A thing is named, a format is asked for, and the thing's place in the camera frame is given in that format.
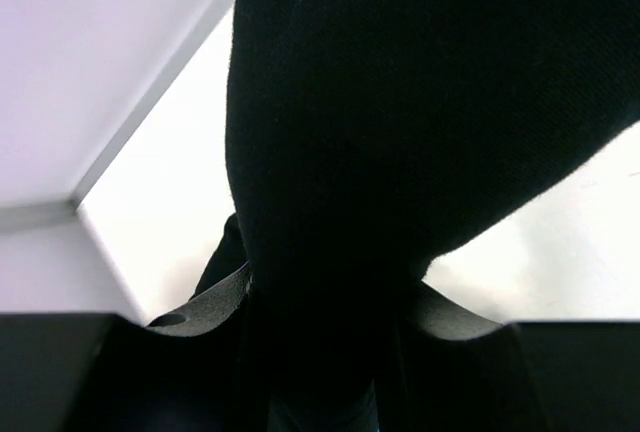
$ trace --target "gray trim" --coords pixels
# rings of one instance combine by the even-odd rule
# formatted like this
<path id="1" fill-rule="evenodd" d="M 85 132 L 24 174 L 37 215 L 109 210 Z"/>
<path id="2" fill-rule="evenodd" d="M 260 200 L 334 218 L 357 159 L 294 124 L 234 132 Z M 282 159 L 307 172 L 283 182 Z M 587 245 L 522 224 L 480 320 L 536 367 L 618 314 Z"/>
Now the gray trim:
<path id="1" fill-rule="evenodd" d="M 111 165 L 113 159 L 116 158 L 120 150 L 122 150 L 149 112 L 151 112 L 151 109 L 158 103 L 184 66 L 187 65 L 191 57 L 193 57 L 209 34 L 211 34 L 216 25 L 218 25 L 220 20 L 231 8 L 233 2 L 234 0 L 213 0 L 211 4 L 209 4 L 193 30 L 184 42 L 180 44 L 147 92 L 142 96 L 107 146 L 102 150 L 98 158 L 76 185 L 71 194 L 71 202 L 75 208 L 80 206 L 80 203 L 96 182 L 98 182 L 104 171 Z"/>
<path id="2" fill-rule="evenodd" d="M 75 206 L 70 201 L 4 207 L 0 208 L 0 233 L 47 227 L 68 222 L 75 218 Z"/>

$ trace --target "hole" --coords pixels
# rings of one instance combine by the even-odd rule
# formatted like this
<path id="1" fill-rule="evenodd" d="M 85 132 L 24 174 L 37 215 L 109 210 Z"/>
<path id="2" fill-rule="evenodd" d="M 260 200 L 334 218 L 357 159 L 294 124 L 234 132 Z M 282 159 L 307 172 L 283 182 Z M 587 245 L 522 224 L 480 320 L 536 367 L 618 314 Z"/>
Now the hole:
<path id="1" fill-rule="evenodd" d="M 167 327 L 169 325 L 179 325 L 187 321 L 187 317 L 182 314 L 161 315 L 149 324 L 149 327 Z"/>

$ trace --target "white floor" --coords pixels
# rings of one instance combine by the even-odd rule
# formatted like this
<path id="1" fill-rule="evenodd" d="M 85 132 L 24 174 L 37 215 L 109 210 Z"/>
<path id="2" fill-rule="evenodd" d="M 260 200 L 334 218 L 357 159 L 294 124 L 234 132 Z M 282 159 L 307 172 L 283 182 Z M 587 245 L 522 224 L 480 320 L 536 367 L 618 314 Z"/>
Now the white floor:
<path id="1" fill-rule="evenodd" d="M 145 320 L 185 301 L 233 211 L 224 167 L 228 15 L 83 204 Z M 428 282 L 514 318 L 640 318 L 640 127 L 462 249 Z"/>

